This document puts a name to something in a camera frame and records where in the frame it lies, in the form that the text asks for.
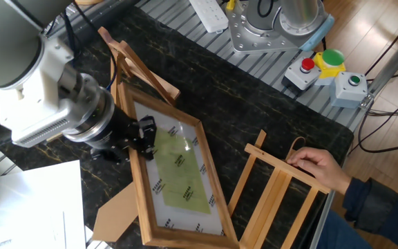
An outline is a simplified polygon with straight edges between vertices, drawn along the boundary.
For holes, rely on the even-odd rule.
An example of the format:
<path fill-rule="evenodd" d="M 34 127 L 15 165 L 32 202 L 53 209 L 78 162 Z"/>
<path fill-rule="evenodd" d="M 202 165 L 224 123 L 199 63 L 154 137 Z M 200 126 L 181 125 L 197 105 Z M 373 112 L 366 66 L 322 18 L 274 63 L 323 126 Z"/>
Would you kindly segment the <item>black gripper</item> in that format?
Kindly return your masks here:
<path fill-rule="evenodd" d="M 138 144 L 141 155 L 146 160 L 153 160 L 156 133 L 157 126 L 153 116 L 144 116 L 137 122 L 136 119 L 128 117 L 123 110 L 115 107 L 104 128 L 101 128 L 93 138 L 89 138 L 87 144 L 94 147 L 90 150 L 93 160 L 128 163 L 129 155 L 121 149 L 127 146 L 137 148 Z"/>

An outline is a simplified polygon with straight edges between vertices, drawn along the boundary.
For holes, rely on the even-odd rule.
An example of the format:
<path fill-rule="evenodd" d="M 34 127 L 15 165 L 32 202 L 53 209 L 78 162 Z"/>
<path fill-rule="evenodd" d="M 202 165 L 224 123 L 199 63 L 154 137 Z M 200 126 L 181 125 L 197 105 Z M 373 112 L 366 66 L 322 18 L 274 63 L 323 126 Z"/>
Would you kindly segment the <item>person's right hand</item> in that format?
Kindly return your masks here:
<path fill-rule="evenodd" d="M 287 163 L 311 173 L 320 184 L 340 194 L 346 193 L 352 180 L 332 154 L 324 149 L 303 147 L 294 152 Z"/>

